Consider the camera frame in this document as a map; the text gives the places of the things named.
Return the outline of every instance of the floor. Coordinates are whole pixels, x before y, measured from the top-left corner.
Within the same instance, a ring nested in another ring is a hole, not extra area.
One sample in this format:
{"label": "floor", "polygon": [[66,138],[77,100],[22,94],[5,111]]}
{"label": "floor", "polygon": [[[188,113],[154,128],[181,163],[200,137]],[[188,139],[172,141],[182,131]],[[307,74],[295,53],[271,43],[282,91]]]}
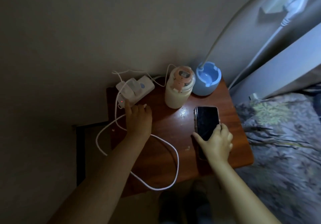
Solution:
{"label": "floor", "polygon": [[[99,167],[104,157],[95,145],[96,135],[102,128],[103,126],[85,129],[86,176],[90,176]],[[99,145],[107,154],[111,151],[108,129],[99,137]],[[227,198],[215,177],[211,175],[201,179],[207,186],[208,199],[211,203],[215,224],[235,223]],[[177,183],[171,190],[182,199],[190,190],[193,181],[194,179]],[[121,198],[109,223],[158,223],[159,194],[159,192],[148,191],[143,194]]]}

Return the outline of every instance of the smartphone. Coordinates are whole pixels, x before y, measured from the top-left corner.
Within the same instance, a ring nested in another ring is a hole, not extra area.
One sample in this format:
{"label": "smartphone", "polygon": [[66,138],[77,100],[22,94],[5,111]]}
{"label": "smartphone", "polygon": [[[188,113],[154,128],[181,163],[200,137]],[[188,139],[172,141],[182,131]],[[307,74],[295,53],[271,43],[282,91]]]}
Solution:
{"label": "smartphone", "polygon": [[[195,132],[208,141],[212,136],[213,130],[220,124],[219,110],[215,106],[197,106],[194,109]],[[197,145],[199,159],[206,160],[202,148]]]}

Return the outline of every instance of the floral bedsheet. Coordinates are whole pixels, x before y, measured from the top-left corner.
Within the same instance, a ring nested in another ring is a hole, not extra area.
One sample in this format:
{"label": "floral bedsheet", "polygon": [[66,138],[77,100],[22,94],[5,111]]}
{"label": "floral bedsheet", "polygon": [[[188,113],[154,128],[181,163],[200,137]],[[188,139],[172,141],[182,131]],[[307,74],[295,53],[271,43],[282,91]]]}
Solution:
{"label": "floral bedsheet", "polygon": [[299,93],[236,106],[255,162],[237,173],[282,223],[321,223],[321,123]]}

